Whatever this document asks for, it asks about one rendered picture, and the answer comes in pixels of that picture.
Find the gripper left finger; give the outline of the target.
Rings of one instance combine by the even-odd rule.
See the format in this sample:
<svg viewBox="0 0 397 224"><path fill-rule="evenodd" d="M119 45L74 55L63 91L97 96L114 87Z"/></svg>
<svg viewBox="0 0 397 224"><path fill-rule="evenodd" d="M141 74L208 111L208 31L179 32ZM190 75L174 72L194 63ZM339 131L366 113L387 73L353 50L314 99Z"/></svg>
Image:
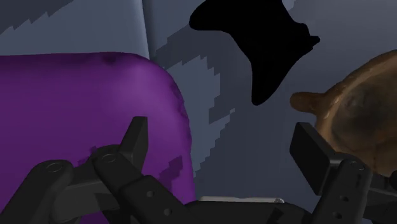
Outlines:
<svg viewBox="0 0 397 224"><path fill-rule="evenodd" d="M142 175L147 149L148 120L138 116L119 145L97 149L83 165L39 163L0 213L0 224L81 224L99 212L109 224L199 224L159 181Z"/></svg>

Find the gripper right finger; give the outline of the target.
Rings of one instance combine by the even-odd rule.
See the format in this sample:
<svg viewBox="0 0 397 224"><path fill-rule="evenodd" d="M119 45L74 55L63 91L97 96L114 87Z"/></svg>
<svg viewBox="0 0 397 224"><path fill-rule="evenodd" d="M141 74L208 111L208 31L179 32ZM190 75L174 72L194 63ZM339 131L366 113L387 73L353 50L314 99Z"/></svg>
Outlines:
<svg viewBox="0 0 397 224"><path fill-rule="evenodd" d="M309 123L297 123L289 152L320 197L310 224L397 224L397 176L372 172L359 158L334 151Z"/></svg>

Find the purple cushion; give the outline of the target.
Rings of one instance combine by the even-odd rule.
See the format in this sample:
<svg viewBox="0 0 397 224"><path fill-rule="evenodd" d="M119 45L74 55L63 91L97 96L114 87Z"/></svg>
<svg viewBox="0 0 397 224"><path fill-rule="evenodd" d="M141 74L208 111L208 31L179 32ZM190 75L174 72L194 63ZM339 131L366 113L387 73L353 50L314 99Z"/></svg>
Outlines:
<svg viewBox="0 0 397 224"><path fill-rule="evenodd" d="M34 166L83 165L97 149L119 145L138 116L148 120L142 175L192 213L189 119L168 72L132 53L0 56L0 213ZM81 224L109 222L99 212Z"/></svg>

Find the brown clay pot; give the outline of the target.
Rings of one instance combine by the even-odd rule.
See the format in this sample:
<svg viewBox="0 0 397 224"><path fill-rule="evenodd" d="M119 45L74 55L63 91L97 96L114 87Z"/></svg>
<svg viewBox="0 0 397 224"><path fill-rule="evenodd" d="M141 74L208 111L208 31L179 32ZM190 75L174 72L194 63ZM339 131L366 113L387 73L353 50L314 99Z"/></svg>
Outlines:
<svg viewBox="0 0 397 224"><path fill-rule="evenodd" d="M292 94L290 104L316 116L316 130L335 151L385 177L397 171L397 50L369 60L324 93Z"/></svg>

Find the black game controller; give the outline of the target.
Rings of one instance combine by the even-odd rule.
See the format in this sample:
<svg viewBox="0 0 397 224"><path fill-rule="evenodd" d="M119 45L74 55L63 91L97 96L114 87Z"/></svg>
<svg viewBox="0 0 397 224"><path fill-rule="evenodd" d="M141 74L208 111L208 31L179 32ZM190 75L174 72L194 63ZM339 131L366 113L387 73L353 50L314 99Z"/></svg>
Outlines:
<svg viewBox="0 0 397 224"><path fill-rule="evenodd" d="M282 0L204 0L189 25L233 38L251 63L255 106L268 100L295 63L320 41L291 18Z"/></svg>

